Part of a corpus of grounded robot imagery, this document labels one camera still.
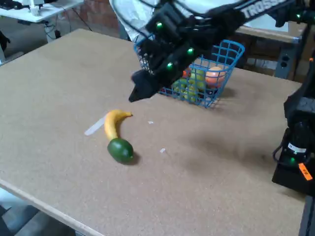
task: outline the floor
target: floor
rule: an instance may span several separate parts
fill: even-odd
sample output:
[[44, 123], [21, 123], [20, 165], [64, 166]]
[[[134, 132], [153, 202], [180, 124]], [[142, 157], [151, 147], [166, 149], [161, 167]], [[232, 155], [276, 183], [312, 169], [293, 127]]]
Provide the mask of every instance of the floor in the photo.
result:
[[[57, 29], [61, 32], [61, 35], [69, 33], [70, 25], [71, 31], [79, 28], [89, 30], [81, 21], [73, 20], [69, 22], [68, 20], [57, 20]], [[118, 30], [93, 24], [89, 24], [89, 26], [95, 32], [119, 37]], [[8, 44], [7, 49], [4, 51], [6, 57], [18, 52], [28, 53], [47, 43], [43, 24], [31, 24], [27, 26], [18, 24], [16, 19], [0, 17], [0, 30], [11, 40], [11, 43]]]
[[[81, 21], [57, 20], [55, 22], [61, 35], [69, 33], [70, 25], [71, 31], [79, 28], [88, 29]], [[95, 32], [119, 37], [118, 30], [100, 25], [89, 26]], [[44, 27], [41, 24], [22, 25], [15, 19], [0, 17], [0, 30], [11, 40], [4, 51], [6, 57], [18, 52], [26, 54], [47, 43]], [[5, 213], [1, 212], [0, 207], [0, 217], [16, 236], [75, 236], [72, 229], [32, 206], [15, 206]]]

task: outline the blue wire basket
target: blue wire basket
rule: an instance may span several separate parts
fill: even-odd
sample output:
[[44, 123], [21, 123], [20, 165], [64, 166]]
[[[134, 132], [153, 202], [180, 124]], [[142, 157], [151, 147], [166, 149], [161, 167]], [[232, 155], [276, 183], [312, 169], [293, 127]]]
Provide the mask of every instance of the blue wire basket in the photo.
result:
[[[140, 43], [135, 44], [134, 50], [141, 67], [151, 73], [147, 61], [138, 53]], [[183, 71], [182, 78], [168, 88], [163, 87], [159, 93], [208, 108], [222, 93], [244, 51], [242, 44], [223, 40], [219, 46], [214, 45], [209, 54], [202, 55], [190, 64]]]

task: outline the yellow banana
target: yellow banana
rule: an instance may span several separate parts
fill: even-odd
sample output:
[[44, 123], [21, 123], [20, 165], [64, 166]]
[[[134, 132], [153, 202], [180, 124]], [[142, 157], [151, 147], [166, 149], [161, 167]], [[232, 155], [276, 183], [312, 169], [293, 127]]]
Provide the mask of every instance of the yellow banana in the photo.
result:
[[122, 110], [112, 110], [106, 114], [104, 129], [109, 141], [118, 138], [116, 131], [116, 123], [126, 117], [132, 116], [131, 112], [124, 112]]

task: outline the cork table surface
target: cork table surface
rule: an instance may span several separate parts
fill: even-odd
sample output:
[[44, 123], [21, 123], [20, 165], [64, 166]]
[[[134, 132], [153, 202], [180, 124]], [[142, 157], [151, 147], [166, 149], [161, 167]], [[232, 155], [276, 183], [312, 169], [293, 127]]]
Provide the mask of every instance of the cork table surface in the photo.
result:
[[[88, 236], [297, 235], [304, 198], [271, 182], [271, 152], [299, 85], [235, 69], [209, 109], [129, 103], [138, 69], [130, 42], [85, 30], [0, 67], [0, 186]], [[133, 113], [134, 165], [84, 135], [112, 109]]]

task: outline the orange tag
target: orange tag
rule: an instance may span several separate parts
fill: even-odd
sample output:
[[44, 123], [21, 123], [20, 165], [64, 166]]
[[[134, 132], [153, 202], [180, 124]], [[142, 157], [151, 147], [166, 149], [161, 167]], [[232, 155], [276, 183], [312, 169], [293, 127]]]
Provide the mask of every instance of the orange tag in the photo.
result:
[[311, 176], [310, 172], [306, 169], [306, 166], [303, 163], [299, 164], [299, 168], [300, 168], [302, 174], [304, 175], [304, 178], [307, 181], [313, 179], [313, 177]]

